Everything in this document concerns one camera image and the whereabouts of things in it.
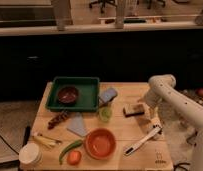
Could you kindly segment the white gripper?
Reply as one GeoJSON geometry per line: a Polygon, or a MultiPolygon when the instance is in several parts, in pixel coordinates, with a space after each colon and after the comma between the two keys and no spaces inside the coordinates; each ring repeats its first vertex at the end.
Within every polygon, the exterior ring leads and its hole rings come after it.
{"type": "Polygon", "coordinates": [[[157,95],[153,90],[149,90],[143,97],[145,103],[150,107],[146,109],[145,117],[147,120],[151,120],[155,117],[154,108],[160,102],[160,96],[157,95]]]}

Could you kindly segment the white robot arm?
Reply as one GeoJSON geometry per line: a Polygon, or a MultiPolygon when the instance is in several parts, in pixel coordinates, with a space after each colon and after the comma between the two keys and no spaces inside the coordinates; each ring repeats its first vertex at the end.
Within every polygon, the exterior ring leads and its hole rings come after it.
{"type": "Polygon", "coordinates": [[[155,108],[163,99],[196,129],[190,171],[203,171],[203,106],[176,91],[176,79],[171,74],[152,76],[148,84],[149,90],[143,99],[150,108],[155,108]]]}

